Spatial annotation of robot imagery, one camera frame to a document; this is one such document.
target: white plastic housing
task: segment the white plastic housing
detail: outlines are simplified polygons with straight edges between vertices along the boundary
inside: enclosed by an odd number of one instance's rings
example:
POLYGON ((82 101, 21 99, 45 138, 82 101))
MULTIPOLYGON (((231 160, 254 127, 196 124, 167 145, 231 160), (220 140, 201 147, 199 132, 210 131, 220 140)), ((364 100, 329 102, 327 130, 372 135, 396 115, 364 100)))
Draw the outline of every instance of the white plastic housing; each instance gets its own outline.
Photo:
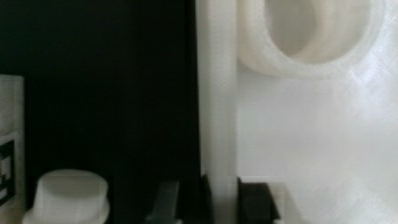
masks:
POLYGON ((103 224, 109 217, 105 179, 80 170, 57 170, 39 179, 34 208, 23 224, 103 224))
MULTIPOLYGON (((240 4, 235 9, 235 2, 222 0, 197 4, 203 163, 215 200, 233 200, 222 174, 233 173, 235 162, 244 181, 270 183, 281 223, 395 224, 398 2, 240 0, 240 4), (235 10, 251 12, 240 11, 249 17, 238 20, 238 33, 249 37, 236 42, 236 18, 228 14, 235 10), (277 22, 270 18, 261 22, 265 10, 283 26, 268 26, 277 22), (311 42, 316 32, 324 39, 311 42), (245 59, 233 64, 236 47, 245 59)), ((215 210, 217 224, 229 223, 220 221, 226 214, 215 210)))

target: white surface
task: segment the white surface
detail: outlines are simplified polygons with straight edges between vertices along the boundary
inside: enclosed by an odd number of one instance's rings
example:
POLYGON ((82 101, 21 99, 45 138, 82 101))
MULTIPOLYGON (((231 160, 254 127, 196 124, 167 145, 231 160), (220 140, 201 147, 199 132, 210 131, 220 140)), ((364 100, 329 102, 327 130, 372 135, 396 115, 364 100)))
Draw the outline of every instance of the white surface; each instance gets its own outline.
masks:
POLYGON ((103 224, 109 185, 87 171, 57 170, 39 179, 32 211, 23 224, 103 224))
MULTIPOLYGON (((311 74, 297 70, 292 74, 268 73, 270 76, 265 76, 238 64, 235 121, 231 120, 235 70, 226 70, 226 67, 235 66, 231 63, 236 49, 231 32, 235 18, 231 14, 228 14, 231 17, 224 17, 226 12, 233 11, 235 2, 231 4, 222 0, 197 2, 199 10, 205 10, 199 11, 203 158, 206 172, 213 175, 212 189, 217 202, 231 201, 233 194, 222 193, 229 190, 226 186, 229 181, 222 179, 222 174, 233 173, 233 165, 226 164, 236 161, 240 177, 252 182, 268 182, 272 187, 281 189, 283 197, 277 198, 284 224, 398 224, 398 2, 372 1, 386 4, 380 33, 372 33, 379 34, 379 38, 364 58, 354 63, 356 66, 348 69, 336 66, 325 71, 336 76, 327 76, 322 80, 281 77, 315 76, 311 67, 308 68, 311 74), (224 135, 228 128, 235 130, 231 128, 235 122, 236 158, 235 152, 226 147, 235 144, 233 134, 224 135)), ((368 1, 354 0, 345 2, 313 0, 313 2, 368 4, 368 1)), ((283 22, 297 23, 290 24, 290 27, 297 26, 297 30, 300 24, 308 25, 311 21, 304 0, 300 4, 304 11, 295 12, 297 14, 284 13, 286 17, 281 17, 286 19, 283 22)), ((361 14, 366 10, 354 10, 352 13, 356 12, 361 14)), ((347 13, 340 12, 338 21, 348 18, 345 16, 347 13)), ((336 25, 352 25, 350 18, 347 23, 338 22, 336 25)), ((309 33, 315 29, 316 24, 313 27, 306 26, 309 33)), ((309 37, 304 35, 302 39, 297 39, 295 33, 286 32, 293 36, 283 35, 281 28, 272 38, 279 40, 284 36, 286 39, 277 43, 279 48, 286 55, 293 55, 309 37), (288 42, 290 38, 297 40, 297 45, 288 42)), ((341 49, 340 52, 348 52, 352 48, 348 46, 341 49)), ((219 220, 226 214, 217 210, 219 220)))
POLYGON ((203 169, 213 191, 215 222, 235 223, 236 198, 236 7, 197 1, 203 169))
POLYGON ((286 224, 398 223, 396 40, 388 0, 372 52, 336 78, 277 78, 240 65, 238 173, 283 184, 286 224))
POLYGON ((325 78, 356 69, 384 0, 240 0, 240 60, 263 74, 325 78))
POLYGON ((23 78, 0 75, 0 145, 16 141, 16 196, 0 207, 0 223, 20 224, 25 213, 23 78))

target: black background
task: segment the black background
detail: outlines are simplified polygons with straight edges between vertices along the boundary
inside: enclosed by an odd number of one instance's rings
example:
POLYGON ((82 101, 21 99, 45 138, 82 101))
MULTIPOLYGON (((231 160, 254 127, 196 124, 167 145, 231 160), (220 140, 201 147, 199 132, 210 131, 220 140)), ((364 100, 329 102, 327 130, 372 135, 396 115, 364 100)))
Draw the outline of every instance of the black background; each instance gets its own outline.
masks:
POLYGON ((0 73, 27 78, 29 206, 61 168, 107 178, 117 224, 142 222, 158 181, 196 183, 194 37, 194 0, 0 0, 0 73))

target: white bottle cap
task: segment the white bottle cap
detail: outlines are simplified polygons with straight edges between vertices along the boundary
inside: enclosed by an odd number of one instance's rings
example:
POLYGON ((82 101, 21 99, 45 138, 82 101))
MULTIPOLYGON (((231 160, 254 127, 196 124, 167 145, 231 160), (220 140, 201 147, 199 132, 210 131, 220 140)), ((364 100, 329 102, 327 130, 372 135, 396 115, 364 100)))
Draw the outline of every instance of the white bottle cap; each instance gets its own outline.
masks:
POLYGON ((80 170, 57 170, 39 179, 34 208, 23 224, 103 224, 109 217, 105 179, 80 170))

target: white panel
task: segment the white panel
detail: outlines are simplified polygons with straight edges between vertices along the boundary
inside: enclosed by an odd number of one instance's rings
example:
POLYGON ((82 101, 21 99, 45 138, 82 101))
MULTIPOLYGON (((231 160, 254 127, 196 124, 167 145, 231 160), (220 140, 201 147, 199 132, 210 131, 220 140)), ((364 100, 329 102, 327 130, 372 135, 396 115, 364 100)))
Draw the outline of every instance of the white panel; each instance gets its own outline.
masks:
POLYGON ((217 224, 235 223, 236 199, 236 5, 197 1, 203 169, 217 224))
POLYGON ((286 224, 398 223, 398 2, 386 4, 372 53, 338 78, 279 78, 240 65, 238 174, 283 186, 286 224))

